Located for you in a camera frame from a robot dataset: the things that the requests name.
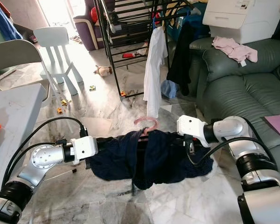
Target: green leather sofa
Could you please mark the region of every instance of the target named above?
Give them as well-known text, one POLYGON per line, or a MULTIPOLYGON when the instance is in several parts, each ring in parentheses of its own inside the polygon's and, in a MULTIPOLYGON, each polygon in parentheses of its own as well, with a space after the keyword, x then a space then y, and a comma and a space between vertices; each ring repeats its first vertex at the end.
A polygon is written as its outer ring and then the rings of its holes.
POLYGON ((280 171, 280 135, 264 116, 280 114, 280 40, 246 44, 258 51, 258 62, 247 66, 211 46, 212 38, 191 43, 190 88, 206 120, 237 115, 248 119, 271 150, 280 171))

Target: pink towel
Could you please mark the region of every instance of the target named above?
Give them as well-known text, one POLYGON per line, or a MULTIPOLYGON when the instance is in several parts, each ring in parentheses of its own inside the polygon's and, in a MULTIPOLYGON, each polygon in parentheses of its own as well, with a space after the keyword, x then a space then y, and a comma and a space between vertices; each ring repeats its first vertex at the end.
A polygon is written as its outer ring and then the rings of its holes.
POLYGON ((212 45, 237 62, 241 62, 246 58, 251 62, 257 62, 257 50, 238 44, 233 38, 216 36, 212 45))

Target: purple chair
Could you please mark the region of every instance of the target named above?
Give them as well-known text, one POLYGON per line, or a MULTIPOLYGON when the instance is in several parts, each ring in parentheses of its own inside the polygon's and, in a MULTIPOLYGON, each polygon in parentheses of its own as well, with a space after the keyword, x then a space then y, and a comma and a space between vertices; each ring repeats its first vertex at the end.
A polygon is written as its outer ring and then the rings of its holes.
MULTIPOLYGON (((109 11, 114 10, 115 0, 105 0, 109 11)), ((104 47, 102 34, 99 26, 95 26, 89 12, 94 6, 93 0, 85 0, 86 8, 84 15, 73 18, 80 38, 88 51, 98 50, 104 47)))

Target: wall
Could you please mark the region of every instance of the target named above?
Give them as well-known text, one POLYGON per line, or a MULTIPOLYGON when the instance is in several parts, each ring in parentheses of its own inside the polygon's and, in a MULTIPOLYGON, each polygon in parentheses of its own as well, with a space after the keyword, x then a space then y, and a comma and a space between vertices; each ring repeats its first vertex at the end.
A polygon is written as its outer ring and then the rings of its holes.
POLYGON ((31 30, 47 27, 48 23, 37 0, 0 0, 10 11, 15 24, 31 30))

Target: black garment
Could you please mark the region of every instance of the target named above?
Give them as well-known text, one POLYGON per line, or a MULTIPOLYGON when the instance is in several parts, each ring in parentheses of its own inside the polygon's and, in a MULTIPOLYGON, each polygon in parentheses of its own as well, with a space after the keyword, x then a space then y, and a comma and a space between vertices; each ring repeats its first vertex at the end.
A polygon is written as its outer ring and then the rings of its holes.
POLYGON ((194 39, 194 33, 194 28, 186 21, 179 34, 173 61, 167 74, 167 80, 179 84, 184 96, 189 94, 188 84, 191 83, 189 69, 192 55, 190 54, 189 45, 194 39))
MULTIPOLYGON (((105 143, 105 150, 89 158, 93 173, 105 180, 132 179, 139 189, 148 189, 153 183, 180 182, 212 170, 210 157, 199 167, 189 162, 180 144, 182 136, 155 130, 149 133, 145 150, 137 150, 141 134, 142 131, 130 132, 105 143)), ((193 160, 199 160, 207 151, 197 151, 193 160)))

